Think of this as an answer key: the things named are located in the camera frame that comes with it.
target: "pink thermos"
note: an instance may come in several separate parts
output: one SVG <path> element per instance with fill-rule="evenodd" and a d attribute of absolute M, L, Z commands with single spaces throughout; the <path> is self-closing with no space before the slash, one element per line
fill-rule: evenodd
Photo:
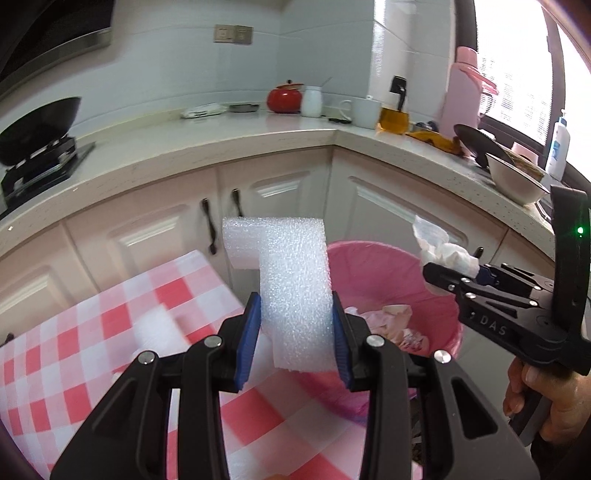
<path fill-rule="evenodd" d="M 457 48 L 439 122 L 439 132 L 446 138 L 456 136 L 453 126 L 457 124 L 478 128 L 480 97 L 483 93 L 498 95 L 496 85 L 478 71 L 477 55 L 469 47 Z"/>

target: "metal screw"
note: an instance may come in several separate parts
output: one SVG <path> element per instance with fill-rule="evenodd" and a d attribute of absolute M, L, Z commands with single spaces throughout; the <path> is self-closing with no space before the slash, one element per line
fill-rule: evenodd
<path fill-rule="evenodd" d="M 207 337 L 203 341 L 203 343 L 208 348 L 215 348 L 215 347 L 220 346 L 222 344 L 222 337 L 220 337 L 218 335 L 210 335 L 209 337 Z"/>
<path fill-rule="evenodd" d="M 448 364 L 450 361 L 452 361 L 452 356 L 445 350 L 438 350 L 433 354 L 433 358 L 440 364 Z"/>
<path fill-rule="evenodd" d="M 379 335 L 369 335 L 365 341 L 368 343 L 369 346 L 374 346 L 374 347 L 381 347 L 384 346 L 384 344 L 386 343 L 386 340 L 384 340 L 382 337 L 380 337 Z"/>
<path fill-rule="evenodd" d="M 138 355 L 138 362 L 142 365 L 149 365 L 156 360 L 156 354 L 151 350 L 146 350 Z"/>

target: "white foam block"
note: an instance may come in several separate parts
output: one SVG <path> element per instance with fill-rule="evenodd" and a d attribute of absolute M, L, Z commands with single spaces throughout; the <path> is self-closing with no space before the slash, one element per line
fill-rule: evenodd
<path fill-rule="evenodd" d="M 278 368 L 335 370 L 324 223 L 308 218 L 225 219 L 234 268 L 261 271 L 262 328 Z"/>
<path fill-rule="evenodd" d="M 266 218 L 224 218 L 223 244 L 228 259 L 237 270 L 258 270 L 261 232 L 269 223 Z"/>

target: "kitchen utensil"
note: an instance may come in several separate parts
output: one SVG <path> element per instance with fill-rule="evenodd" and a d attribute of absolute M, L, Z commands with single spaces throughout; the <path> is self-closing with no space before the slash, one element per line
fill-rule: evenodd
<path fill-rule="evenodd" d="M 345 118 L 329 118 L 329 122 L 333 122 L 334 124 L 349 125 L 351 120 L 346 120 Z"/>
<path fill-rule="evenodd" d="M 343 110 L 345 105 L 350 106 L 347 113 Z M 373 100 L 370 96 L 343 100 L 339 103 L 339 111 L 347 120 L 351 120 L 354 126 L 374 130 L 382 111 L 382 102 Z"/>
<path fill-rule="evenodd" d="M 516 155 L 521 155 L 522 157 L 527 158 L 527 160 L 532 162 L 534 165 L 538 164 L 538 155 L 532 152 L 529 148 L 525 148 L 523 145 L 517 142 L 513 142 L 511 151 Z"/>
<path fill-rule="evenodd" d="M 267 107 L 275 113 L 300 113 L 303 83 L 287 83 L 279 85 L 267 96 Z"/>
<path fill-rule="evenodd" d="M 228 111 L 226 105 L 221 103 L 208 103 L 207 105 L 199 105 L 191 108 L 187 108 L 181 113 L 181 118 L 192 119 L 201 118 L 204 116 L 220 115 Z"/>
<path fill-rule="evenodd" d="M 519 205 L 540 200 L 550 192 L 527 173 L 494 155 L 487 154 L 488 167 L 497 190 Z"/>
<path fill-rule="evenodd" d="M 69 97 L 41 106 L 14 122 L 0 134 L 0 162 L 7 167 L 59 140 L 74 123 L 80 97 Z"/>
<path fill-rule="evenodd" d="M 400 95 L 397 110 L 383 107 L 379 117 L 379 126 L 386 132 L 402 135 L 408 131 L 408 113 L 402 111 L 407 95 L 407 81 L 403 77 L 395 76 L 392 79 L 390 92 Z"/>
<path fill-rule="evenodd" d="M 301 101 L 301 116 L 320 118 L 322 116 L 322 88 L 306 87 Z"/>
<path fill-rule="evenodd" d="M 476 163 L 482 168 L 488 168 L 486 154 L 494 155 L 507 163 L 513 163 L 510 156 L 497 142 L 476 128 L 467 125 L 454 125 L 453 129 L 460 141 L 474 155 Z"/>
<path fill-rule="evenodd" d="M 478 54 L 469 47 L 458 47 L 456 62 L 450 68 L 449 84 L 439 122 L 440 132 L 444 137 L 452 139 L 453 127 L 457 124 L 478 127 L 483 93 L 497 95 L 496 85 L 478 71 Z"/>
<path fill-rule="evenodd" d="M 228 112 L 251 113 L 258 111 L 260 106 L 259 103 L 234 103 L 233 105 L 228 105 Z"/>

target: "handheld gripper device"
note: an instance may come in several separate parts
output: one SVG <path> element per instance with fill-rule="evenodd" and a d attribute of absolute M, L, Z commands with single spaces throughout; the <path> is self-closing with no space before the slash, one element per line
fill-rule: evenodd
<path fill-rule="evenodd" d="M 554 279 L 518 267 L 485 264 L 476 278 L 441 265 L 423 267 L 427 282 L 456 296 L 459 320 L 526 364 L 557 375 L 589 374 L 591 342 L 581 325 L 589 288 L 589 202 L 578 190 L 553 186 Z M 551 402 L 529 391 L 510 422 L 529 445 L 548 418 Z"/>

